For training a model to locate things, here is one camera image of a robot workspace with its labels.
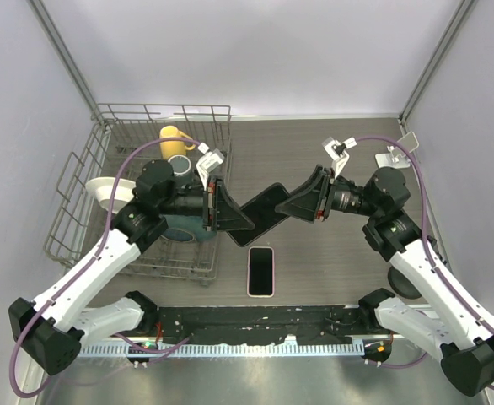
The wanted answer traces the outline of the black case phone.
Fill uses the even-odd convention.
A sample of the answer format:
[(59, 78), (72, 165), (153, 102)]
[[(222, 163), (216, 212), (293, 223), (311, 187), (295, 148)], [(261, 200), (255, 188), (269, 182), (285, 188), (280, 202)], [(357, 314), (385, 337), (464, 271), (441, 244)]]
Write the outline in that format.
[(290, 194), (282, 183), (276, 182), (270, 185), (241, 207), (241, 211), (255, 227), (251, 230), (229, 231), (229, 237), (240, 247), (259, 239), (288, 218), (286, 214), (278, 213), (276, 206), (289, 197)]

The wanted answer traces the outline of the black clamp phone stand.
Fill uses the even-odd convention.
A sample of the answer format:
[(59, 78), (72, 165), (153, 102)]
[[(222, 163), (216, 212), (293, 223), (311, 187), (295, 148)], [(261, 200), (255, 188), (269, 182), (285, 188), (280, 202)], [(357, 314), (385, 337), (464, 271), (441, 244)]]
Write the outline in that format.
[(401, 297), (408, 300), (418, 300), (422, 297), (413, 283), (395, 267), (389, 269), (387, 279), (391, 288)]

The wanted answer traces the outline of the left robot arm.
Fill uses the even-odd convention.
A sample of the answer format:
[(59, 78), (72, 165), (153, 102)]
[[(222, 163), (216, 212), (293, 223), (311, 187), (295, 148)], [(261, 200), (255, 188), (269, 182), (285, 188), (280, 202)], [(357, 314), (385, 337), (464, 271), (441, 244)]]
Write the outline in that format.
[(136, 261), (168, 229), (170, 216), (199, 217), (210, 231), (252, 230), (254, 223), (229, 196), (217, 162), (201, 158), (193, 186), (183, 186), (171, 161), (147, 162), (132, 198), (106, 220), (96, 245), (59, 281), (32, 300), (8, 308), (15, 348), (48, 375), (63, 372), (83, 348), (118, 332), (140, 337), (156, 328), (158, 307), (132, 291), (95, 310), (88, 303), (121, 270)]

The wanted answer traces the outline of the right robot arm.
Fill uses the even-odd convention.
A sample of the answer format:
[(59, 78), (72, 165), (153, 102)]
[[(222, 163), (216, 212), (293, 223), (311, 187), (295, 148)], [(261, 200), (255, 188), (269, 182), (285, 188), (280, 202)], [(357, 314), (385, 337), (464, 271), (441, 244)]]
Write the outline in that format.
[(398, 290), (378, 289), (360, 299), (359, 326), (402, 335), (438, 361), (449, 382), (473, 397), (494, 382), (494, 315), (444, 266), (403, 207), (410, 196), (404, 175), (384, 167), (365, 186), (317, 166), (278, 213), (314, 222), (331, 211), (368, 217), (370, 247), (402, 274), (436, 312), (432, 319), (402, 301)]

